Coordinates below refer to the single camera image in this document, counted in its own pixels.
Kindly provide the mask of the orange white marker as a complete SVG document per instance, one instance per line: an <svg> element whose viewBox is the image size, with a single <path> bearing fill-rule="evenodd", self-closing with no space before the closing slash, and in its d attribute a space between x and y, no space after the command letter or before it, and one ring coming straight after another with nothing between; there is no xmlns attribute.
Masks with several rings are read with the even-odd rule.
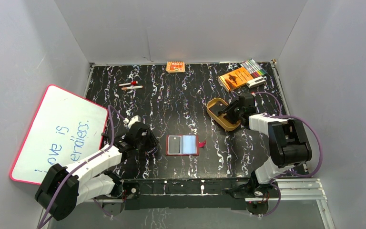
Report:
<svg viewBox="0 0 366 229"><path fill-rule="evenodd" d="M138 85L138 86L122 87L122 90L133 90L133 89L142 89L142 88L143 88L142 85Z"/></svg>

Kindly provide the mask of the orange book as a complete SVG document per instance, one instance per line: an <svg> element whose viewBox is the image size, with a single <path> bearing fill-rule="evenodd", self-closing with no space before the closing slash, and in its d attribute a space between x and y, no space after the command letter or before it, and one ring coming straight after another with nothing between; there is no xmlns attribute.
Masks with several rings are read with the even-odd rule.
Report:
<svg viewBox="0 0 366 229"><path fill-rule="evenodd" d="M252 80L253 76L244 68L240 67L218 77L218 82L227 91L233 91Z"/></svg>

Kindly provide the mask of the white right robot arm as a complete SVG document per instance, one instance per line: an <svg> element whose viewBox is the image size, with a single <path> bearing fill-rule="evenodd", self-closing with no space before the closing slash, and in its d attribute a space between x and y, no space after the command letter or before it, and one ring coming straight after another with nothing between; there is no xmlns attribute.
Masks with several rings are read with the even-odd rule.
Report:
<svg viewBox="0 0 366 229"><path fill-rule="evenodd" d="M256 180L249 185L256 198L267 193L268 183L274 178L312 158L304 124L294 118L258 113L253 94L240 95L229 104L215 98L207 105L207 112L226 131L243 125L268 137L269 157L253 172Z"/></svg>

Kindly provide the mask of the red capped marker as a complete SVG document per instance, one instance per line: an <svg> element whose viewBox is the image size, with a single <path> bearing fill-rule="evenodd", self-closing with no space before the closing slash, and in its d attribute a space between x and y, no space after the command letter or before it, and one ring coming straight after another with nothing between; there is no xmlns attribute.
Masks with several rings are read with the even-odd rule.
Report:
<svg viewBox="0 0 366 229"><path fill-rule="evenodd" d="M132 82L129 82L129 83L122 83L122 84L119 84L120 87L125 87L125 86L134 86L136 85L138 82L137 81L132 81Z"/></svg>

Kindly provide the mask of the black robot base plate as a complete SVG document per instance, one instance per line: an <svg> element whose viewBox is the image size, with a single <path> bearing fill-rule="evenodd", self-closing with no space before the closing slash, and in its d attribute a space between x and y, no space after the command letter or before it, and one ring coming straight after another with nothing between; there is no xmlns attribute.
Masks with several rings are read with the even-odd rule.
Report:
<svg viewBox="0 0 366 229"><path fill-rule="evenodd" d="M148 208L229 208L265 214L278 191L250 178L126 179L122 194L101 195L104 205L121 204L124 210Z"/></svg>

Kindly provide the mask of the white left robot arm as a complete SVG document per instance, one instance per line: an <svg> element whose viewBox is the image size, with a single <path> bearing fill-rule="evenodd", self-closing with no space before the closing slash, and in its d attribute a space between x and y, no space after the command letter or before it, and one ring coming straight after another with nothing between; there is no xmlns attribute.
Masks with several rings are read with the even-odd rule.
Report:
<svg viewBox="0 0 366 229"><path fill-rule="evenodd" d="M45 216L62 220L86 200L102 195L122 197L126 192L123 179L109 168L124 162L130 152L145 153L159 144L142 122L132 124L125 134L116 135L112 130L107 138L108 144L85 159L49 168L34 197Z"/></svg>

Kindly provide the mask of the white whiteboard eraser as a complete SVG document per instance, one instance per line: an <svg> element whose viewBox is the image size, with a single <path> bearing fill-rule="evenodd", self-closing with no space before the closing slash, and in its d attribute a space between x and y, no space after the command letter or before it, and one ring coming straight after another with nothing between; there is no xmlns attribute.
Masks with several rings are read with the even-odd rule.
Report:
<svg viewBox="0 0 366 229"><path fill-rule="evenodd" d="M265 84L265 79L262 76L257 77L257 78L254 78L252 80L249 80L246 83L246 85L247 85L248 88L258 87L258 86L263 85L263 84Z"/></svg>

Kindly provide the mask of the black VIP credit card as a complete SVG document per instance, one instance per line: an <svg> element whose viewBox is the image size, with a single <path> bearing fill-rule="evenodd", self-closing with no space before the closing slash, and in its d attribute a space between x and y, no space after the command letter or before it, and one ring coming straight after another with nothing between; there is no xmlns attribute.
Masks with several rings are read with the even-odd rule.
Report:
<svg viewBox="0 0 366 229"><path fill-rule="evenodd" d="M168 150L169 155L180 154L181 149L181 137L177 135L168 136Z"/></svg>

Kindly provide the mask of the pack of coloured markers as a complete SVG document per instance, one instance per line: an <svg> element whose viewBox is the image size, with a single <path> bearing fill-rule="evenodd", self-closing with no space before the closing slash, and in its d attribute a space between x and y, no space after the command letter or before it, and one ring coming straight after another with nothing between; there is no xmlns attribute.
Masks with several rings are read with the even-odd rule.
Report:
<svg viewBox="0 0 366 229"><path fill-rule="evenodd" d="M257 78L267 74L267 71L261 67L254 59L249 59L240 63L252 77Z"/></svg>

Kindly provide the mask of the black card in tray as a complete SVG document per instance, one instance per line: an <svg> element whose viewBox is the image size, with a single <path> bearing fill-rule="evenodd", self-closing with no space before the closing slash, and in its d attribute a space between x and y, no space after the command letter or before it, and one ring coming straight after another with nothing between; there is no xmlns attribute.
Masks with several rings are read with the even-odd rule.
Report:
<svg viewBox="0 0 366 229"><path fill-rule="evenodd" d="M212 105L209 110L215 115L220 116L223 113L223 110L227 107L226 104L221 101L217 101L214 105Z"/></svg>

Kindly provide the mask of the yellow oval tray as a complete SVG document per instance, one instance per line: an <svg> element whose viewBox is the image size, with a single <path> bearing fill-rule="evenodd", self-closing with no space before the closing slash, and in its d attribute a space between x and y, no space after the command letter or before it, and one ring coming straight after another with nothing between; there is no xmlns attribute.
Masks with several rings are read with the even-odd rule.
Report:
<svg viewBox="0 0 366 229"><path fill-rule="evenodd" d="M206 110L209 116L225 131L233 131L240 126L240 121L235 123L229 122L225 118L226 113L220 113L223 109L228 106L228 103L222 98L214 98L206 105Z"/></svg>

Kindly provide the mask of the small orange notepad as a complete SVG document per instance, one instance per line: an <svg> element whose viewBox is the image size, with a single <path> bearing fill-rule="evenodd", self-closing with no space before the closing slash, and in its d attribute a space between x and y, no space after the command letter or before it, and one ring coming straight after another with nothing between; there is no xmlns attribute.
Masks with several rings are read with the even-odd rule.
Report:
<svg viewBox="0 0 366 229"><path fill-rule="evenodd" d="M183 73L185 72L184 62L168 62L166 65L166 71L168 73Z"/></svg>

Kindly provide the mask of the red leather card holder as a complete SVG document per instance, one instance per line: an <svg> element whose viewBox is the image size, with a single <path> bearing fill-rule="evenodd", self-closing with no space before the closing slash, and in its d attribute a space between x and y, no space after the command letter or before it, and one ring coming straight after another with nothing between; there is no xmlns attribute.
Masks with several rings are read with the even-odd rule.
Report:
<svg viewBox="0 0 366 229"><path fill-rule="evenodd" d="M200 148L206 145L206 141L200 142L197 135L177 135L181 137L180 154L169 155L168 150L168 136L166 138L166 155L167 156L198 156Z"/></svg>

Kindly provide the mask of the pink framed whiteboard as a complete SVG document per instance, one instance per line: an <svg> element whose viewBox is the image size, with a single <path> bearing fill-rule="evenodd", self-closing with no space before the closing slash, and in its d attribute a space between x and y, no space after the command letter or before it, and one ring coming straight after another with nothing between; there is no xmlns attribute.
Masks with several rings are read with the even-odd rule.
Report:
<svg viewBox="0 0 366 229"><path fill-rule="evenodd" d="M10 170L13 181L39 185L48 169L97 152L106 127L106 108L49 85Z"/></svg>

